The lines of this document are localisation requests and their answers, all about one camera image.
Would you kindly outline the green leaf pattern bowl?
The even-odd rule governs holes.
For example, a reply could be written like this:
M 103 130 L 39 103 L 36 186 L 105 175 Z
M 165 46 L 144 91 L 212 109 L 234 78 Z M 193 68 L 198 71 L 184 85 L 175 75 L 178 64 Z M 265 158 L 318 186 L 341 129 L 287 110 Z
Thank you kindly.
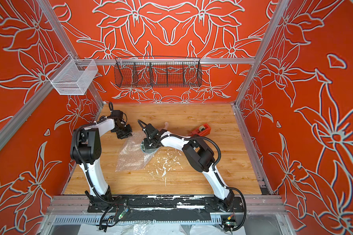
M 155 154 L 158 151 L 158 148 L 146 148 L 144 141 L 141 142 L 140 148 L 145 154 Z

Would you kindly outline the clear bubble wrap sheet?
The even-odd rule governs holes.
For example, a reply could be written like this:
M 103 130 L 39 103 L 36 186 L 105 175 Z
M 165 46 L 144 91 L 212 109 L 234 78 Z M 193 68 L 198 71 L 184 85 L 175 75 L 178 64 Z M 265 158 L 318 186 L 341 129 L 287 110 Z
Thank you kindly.
M 158 148 L 146 150 L 143 144 L 145 138 L 141 131 L 132 132 L 119 152 L 116 171 L 142 170 L 148 164 Z

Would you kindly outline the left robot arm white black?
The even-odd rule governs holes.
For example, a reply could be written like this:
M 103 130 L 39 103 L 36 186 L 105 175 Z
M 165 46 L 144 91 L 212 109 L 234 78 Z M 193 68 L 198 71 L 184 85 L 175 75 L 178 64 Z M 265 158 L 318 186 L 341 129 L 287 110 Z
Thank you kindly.
M 72 134 L 70 157 L 84 172 L 90 190 L 86 193 L 92 204 L 114 205 L 121 200 L 120 196 L 113 198 L 103 176 L 100 163 L 101 136 L 107 132 L 116 133 L 120 140 L 132 136 L 132 128 L 127 123 L 126 114 L 121 110 L 115 110 L 111 102 L 108 103 L 108 107 L 109 116 L 102 116 L 98 121 L 82 125 Z

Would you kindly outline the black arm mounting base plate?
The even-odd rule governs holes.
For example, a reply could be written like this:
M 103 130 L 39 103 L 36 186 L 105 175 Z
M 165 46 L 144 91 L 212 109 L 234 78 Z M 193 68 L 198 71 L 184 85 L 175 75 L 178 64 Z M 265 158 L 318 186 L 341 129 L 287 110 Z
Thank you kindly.
M 244 212 L 241 197 L 233 197 L 232 201 L 225 204 L 222 200 L 212 195 L 117 195 L 113 203 L 108 204 L 97 196 L 85 193 L 88 200 L 88 212 L 104 212 L 130 210 L 203 210 L 206 212 Z

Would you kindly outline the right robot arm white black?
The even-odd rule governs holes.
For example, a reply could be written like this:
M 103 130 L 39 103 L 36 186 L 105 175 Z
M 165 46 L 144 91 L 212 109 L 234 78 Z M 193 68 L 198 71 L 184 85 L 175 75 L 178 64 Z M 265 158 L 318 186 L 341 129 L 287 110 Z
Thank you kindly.
M 229 187 L 223 180 L 217 164 L 221 160 L 222 153 L 219 146 L 211 139 L 199 135 L 190 137 L 176 135 L 166 129 L 158 130 L 150 123 L 138 120 L 146 138 L 142 141 L 144 150 L 159 149 L 161 147 L 171 147 L 182 151 L 189 164 L 197 172 L 204 175 L 210 184 L 214 194 L 214 208 L 226 212 L 232 211 L 235 215 L 234 199 L 235 192 L 238 192 L 243 207 L 241 222 L 234 224 L 231 218 L 221 225 L 225 232 L 238 231 L 244 227 L 247 217 L 247 205 L 243 193 L 234 187 Z

